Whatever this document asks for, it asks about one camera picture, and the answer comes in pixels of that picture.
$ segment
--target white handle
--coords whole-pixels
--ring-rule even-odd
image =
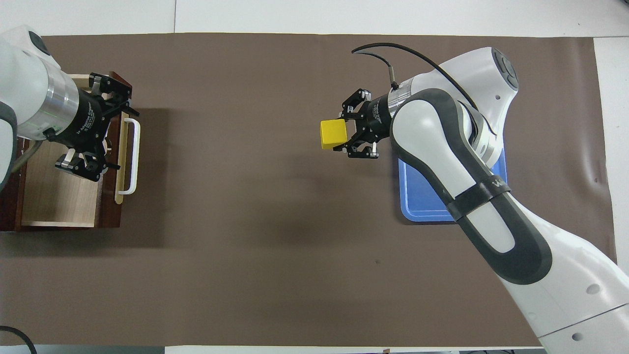
[[[125,122],[133,124],[133,154],[131,155],[131,183],[129,189],[121,190],[118,194],[129,195],[135,191],[138,184],[138,163],[140,158],[140,122],[133,118],[125,118]]]

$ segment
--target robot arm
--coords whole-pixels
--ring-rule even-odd
[[[13,143],[14,135],[30,140],[49,140],[68,147],[55,167],[92,181],[108,168],[105,136],[110,120],[130,108],[131,88],[111,77],[92,73],[87,93],[52,59],[42,39],[27,26],[0,35],[0,102],[14,112],[14,134],[0,127],[0,144]],[[102,94],[110,94],[104,99]],[[0,174],[5,177],[12,149],[0,152]]]
[[[488,168],[502,150],[502,122],[518,88],[513,67],[494,49],[443,66],[478,100],[478,110],[444,79],[420,74],[365,102],[364,117],[356,118],[361,138],[334,150],[357,152],[357,142],[390,135],[399,158],[429,181],[549,353],[627,352],[629,278],[592,244],[527,210]]]
[[[17,119],[11,107],[0,102],[0,191],[4,188],[13,165],[17,136]]]

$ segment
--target blue cutting board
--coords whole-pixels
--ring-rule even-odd
[[[402,214],[408,220],[415,222],[454,222],[441,199],[421,173],[402,160],[398,161],[398,168],[399,199]],[[504,150],[491,171],[507,182]]]

